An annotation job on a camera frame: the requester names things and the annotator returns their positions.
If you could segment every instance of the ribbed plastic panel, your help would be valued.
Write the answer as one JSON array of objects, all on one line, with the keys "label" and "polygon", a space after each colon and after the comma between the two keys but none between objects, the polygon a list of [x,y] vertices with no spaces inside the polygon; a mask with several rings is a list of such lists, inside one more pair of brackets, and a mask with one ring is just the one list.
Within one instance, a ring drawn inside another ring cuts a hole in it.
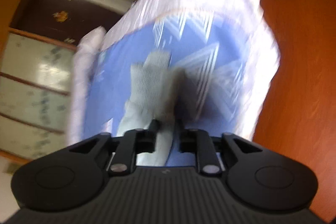
[{"label": "ribbed plastic panel", "polygon": [[291,214],[253,211],[232,198],[218,179],[194,168],[137,167],[129,176],[111,178],[91,202],[66,212],[21,209],[7,224],[315,224],[309,210]]}]

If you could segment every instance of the floor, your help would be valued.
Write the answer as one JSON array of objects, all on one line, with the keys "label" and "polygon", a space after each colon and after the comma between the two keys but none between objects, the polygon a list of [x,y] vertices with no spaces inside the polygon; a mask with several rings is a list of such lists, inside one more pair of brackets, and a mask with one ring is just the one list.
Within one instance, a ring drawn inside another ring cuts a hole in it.
[{"label": "floor", "polygon": [[308,165],[319,189],[311,209],[336,215],[336,5],[334,0],[261,0],[281,61],[254,141]]}]

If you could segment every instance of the silver screw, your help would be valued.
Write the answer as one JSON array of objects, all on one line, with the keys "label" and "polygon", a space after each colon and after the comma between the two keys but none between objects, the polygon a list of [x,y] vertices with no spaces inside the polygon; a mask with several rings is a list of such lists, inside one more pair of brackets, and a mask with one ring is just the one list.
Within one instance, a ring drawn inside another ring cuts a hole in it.
[{"label": "silver screw", "polygon": [[207,174],[216,174],[219,172],[219,167],[216,165],[206,165],[203,167],[202,169],[203,172],[207,173]]},{"label": "silver screw", "polygon": [[111,171],[116,172],[116,173],[120,173],[120,172],[124,172],[127,170],[127,165],[125,164],[113,164],[110,167]]}]

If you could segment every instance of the beige wall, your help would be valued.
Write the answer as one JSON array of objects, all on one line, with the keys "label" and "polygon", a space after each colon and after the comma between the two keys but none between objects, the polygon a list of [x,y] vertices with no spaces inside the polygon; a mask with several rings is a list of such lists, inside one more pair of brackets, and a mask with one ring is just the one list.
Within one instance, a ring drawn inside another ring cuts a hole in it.
[{"label": "beige wall", "polygon": [[3,223],[13,213],[15,213],[19,206],[12,194],[11,179],[12,176],[3,171],[9,164],[9,161],[0,157],[0,222]]}]

